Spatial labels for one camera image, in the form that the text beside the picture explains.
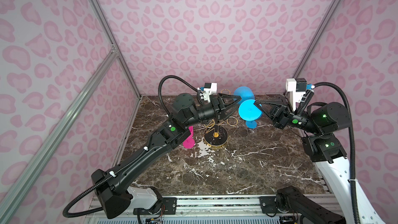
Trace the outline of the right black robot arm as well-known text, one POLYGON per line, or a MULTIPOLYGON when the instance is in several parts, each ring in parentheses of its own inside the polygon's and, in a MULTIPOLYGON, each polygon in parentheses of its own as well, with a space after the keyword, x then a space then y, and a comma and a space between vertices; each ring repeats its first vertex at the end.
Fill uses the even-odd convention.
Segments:
POLYGON ((359 184, 354 191, 351 183, 352 160, 334 135, 335 131, 352 126, 347 108, 338 102, 316 103, 313 112, 295 114, 284 97, 276 100, 256 100, 255 106, 279 129, 286 126, 309 132, 302 138, 305 153, 321 173, 342 209, 342 215, 303 196, 292 186, 278 190, 276 204, 282 209, 301 213, 314 224, 382 224, 382 218, 371 205, 359 184))

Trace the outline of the blue wine glass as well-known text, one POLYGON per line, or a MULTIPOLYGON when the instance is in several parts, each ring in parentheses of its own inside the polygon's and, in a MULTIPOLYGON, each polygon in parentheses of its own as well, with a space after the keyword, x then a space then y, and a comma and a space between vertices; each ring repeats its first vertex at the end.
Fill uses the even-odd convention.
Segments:
POLYGON ((258 124, 255 120, 247 120, 246 126, 250 129, 255 129, 258 126, 258 124))
POLYGON ((255 121, 262 116, 262 112, 255 106, 255 95, 248 87, 242 86, 234 91, 235 96, 240 96, 238 114, 245 121, 255 121))

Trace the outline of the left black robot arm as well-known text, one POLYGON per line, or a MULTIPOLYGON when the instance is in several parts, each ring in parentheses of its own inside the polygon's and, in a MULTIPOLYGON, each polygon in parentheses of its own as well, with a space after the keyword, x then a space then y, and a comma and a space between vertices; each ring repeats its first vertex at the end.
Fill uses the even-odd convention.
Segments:
POLYGON ((106 217, 116 218, 130 207, 156 214, 163 203, 159 191, 154 187, 133 188, 131 184, 154 162, 182 144, 191 135, 190 127, 228 119, 238 110, 240 101, 240 96, 220 93, 211 95, 209 103, 197 106, 192 95, 178 95, 168 119, 149 135, 146 145, 103 173, 109 180, 95 193, 106 217))

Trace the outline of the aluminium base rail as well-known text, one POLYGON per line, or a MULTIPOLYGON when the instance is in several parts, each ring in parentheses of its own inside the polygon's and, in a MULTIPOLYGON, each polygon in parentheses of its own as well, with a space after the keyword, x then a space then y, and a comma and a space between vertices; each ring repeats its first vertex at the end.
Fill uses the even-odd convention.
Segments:
MULTIPOLYGON (((327 210, 344 216, 334 195, 306 196, 327 210)), ((268 211, 269 215, 275 212, 275 208, 272 206, 274 195, 166 197, 176 198, 176 204, 173 204, 175 213, 164 215, 160 220, 161 224, 294 224, 293 217, 299 219, 300 215, 296 211, 294 211, 294 216, 292 211, 278 212, 275 217, 263 214, 263 209, 268 211), (262 203, 260 197, 267 197, 267 201, 270 203, 262 203)), ((103 212, 88 215, 83 224, 138 224, 138 220, 134 209, 129 208, 114 219, 107 219, 103 212)))

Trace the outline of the pink plastic wine glass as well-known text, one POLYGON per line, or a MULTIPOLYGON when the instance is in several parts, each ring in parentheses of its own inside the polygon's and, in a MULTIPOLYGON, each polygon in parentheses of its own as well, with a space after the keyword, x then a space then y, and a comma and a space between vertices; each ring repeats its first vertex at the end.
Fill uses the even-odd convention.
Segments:
POLYGON ((195 146, 195 140, 193 139, 193 135, 194 135, 193 126, 189 127, 189 131, 190 131, 190 135, 182 143, 183 147, 186 148, 186 149, 192 149, 195 146))

